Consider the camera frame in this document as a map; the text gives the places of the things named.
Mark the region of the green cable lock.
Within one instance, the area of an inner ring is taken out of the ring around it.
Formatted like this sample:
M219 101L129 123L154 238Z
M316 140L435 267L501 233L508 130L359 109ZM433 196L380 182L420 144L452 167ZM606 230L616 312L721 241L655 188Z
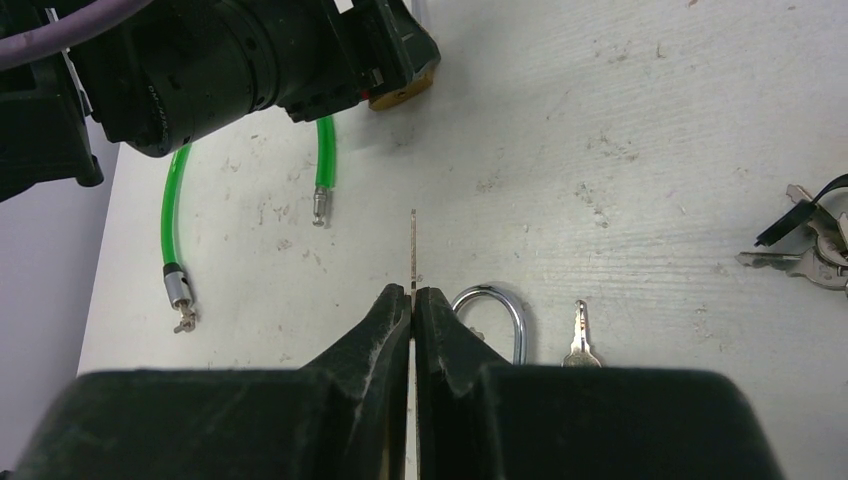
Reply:
M291 199L275 192L270 178L250 180L241 195L234 182L251 170L224 153L219 159L223 164L216 166L208 149L189 143L174 153L166 171L159 222L162 281L168 304L182 322L212 304L202 293L211 278L203 269L220 263L217 252L236 254L238 236L254 233L269 233L271 240L260 245L279 252L279 244L292 243L294 236L274 229L306 223L293 219L306 207L303 180L283 180L295 188Z

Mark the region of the brass padlock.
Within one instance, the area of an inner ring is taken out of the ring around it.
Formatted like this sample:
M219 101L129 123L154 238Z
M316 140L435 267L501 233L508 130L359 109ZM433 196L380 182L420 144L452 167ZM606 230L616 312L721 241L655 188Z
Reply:
M504 286L476 284L461 290L451 308L475 335L507 353L514 365L528 363L529 316L520 298Z
M429 89L434 83L436 68L428 68L410 84L389 93L372 96L368 99L369 109L384 111L396 107Z

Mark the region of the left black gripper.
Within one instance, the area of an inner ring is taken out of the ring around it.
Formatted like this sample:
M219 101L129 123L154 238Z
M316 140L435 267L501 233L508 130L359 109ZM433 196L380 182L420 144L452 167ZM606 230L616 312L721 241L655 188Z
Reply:
M284 96L294 122L311 122L409 87L435 67L435 40L402 1L302 1L305 77Z

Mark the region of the yellow padlock keys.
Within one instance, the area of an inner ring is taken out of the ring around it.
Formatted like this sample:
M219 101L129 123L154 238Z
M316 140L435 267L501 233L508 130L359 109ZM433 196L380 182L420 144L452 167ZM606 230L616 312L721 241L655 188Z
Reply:
M817 194L790 184L791 208L758 234L755 251L735 260L748 268L769 268L800 277L831 291L847 291L847 213L834 214L823 204L827 195L847 190L847 176L836 177Z

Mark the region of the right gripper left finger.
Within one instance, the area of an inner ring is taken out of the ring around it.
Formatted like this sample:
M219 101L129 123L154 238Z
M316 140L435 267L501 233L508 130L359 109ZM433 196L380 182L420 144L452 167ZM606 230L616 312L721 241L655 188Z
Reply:
M56 399L15 479L400 479L410 300L390 284L297 369L83 375Z

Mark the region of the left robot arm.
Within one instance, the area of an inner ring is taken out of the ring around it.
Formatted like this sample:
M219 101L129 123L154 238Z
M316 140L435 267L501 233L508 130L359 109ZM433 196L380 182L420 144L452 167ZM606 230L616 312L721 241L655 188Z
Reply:
M401 1L5 1L1 196L102 183L88 120L163 157L273 106L387 108L440 59Z

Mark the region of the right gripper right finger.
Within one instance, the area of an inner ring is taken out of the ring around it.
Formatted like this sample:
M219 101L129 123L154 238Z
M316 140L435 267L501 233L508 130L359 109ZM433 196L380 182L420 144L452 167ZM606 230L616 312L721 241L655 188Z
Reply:
M742 392L708 371L514 365L417 293L424 479L779 479Z

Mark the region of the cable lock keys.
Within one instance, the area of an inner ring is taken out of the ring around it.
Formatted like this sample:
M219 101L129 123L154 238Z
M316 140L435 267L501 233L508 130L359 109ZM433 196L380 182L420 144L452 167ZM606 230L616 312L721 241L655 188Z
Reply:
M179 333L190 333L196 328L198 315L194 311L194 309L185 304L181 304L177 307L177 311L180 314L180 321L177 326L173 328L173 332L175 334Z

